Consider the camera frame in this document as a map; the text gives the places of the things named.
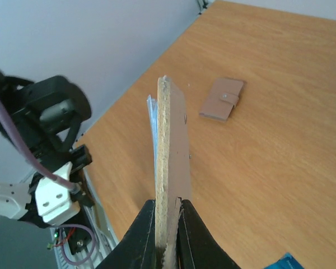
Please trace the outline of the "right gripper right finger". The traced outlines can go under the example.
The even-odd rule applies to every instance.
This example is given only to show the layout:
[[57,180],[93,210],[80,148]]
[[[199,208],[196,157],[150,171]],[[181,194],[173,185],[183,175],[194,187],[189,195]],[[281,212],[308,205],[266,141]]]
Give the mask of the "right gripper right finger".
[[219,246],[189,200],[182,200],[178,224],[181,268],[239,268]]

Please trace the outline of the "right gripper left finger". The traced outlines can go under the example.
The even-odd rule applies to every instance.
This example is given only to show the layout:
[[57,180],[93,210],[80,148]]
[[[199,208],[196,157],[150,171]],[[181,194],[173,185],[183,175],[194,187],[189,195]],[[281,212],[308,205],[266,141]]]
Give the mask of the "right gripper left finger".
[[147,200],[100,269],[155,268],[155,200]]

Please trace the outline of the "beige card holder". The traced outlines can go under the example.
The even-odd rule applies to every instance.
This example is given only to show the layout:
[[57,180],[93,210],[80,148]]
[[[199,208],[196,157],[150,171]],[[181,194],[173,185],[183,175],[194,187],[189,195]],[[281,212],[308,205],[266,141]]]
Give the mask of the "beige card holder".
[[155,120],[155,268],[178,268],[181,202],[191,199],[184,93],[168,76],[157,80]]

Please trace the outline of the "light blue credit card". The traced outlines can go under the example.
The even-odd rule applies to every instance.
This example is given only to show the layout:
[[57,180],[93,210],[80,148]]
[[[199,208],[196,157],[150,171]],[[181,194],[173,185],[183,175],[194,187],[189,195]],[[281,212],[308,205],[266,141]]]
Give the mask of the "light blue credit card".
[[278,261],[265,267],[265,269],[304,269],[302,265],[290,253],[286,253]]

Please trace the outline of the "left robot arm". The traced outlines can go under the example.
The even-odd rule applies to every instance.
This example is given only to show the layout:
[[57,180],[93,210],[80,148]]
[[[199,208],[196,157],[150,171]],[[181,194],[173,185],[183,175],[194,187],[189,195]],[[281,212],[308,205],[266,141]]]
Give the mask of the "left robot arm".
[[86,146],[73,144],[91,117],[86,95],[61,75],[34,82],[0,71],[0,101],[36,160],[80,187],[71,193],[40,172],[30,182],[0,183],[0,216],[40,228],[84,225],[84,208],[95,204],[83,174],[92,157]]

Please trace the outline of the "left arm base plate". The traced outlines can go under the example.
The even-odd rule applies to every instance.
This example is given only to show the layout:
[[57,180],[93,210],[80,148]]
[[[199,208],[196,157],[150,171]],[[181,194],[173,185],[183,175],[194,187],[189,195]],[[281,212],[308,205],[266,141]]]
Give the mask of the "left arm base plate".
[[82,228],[63,228],[62,232],[64,238],[69,235],[67,243],[71,255],[75,255],[85,250],[92,241],[92,236],[90,235],[90,233]]

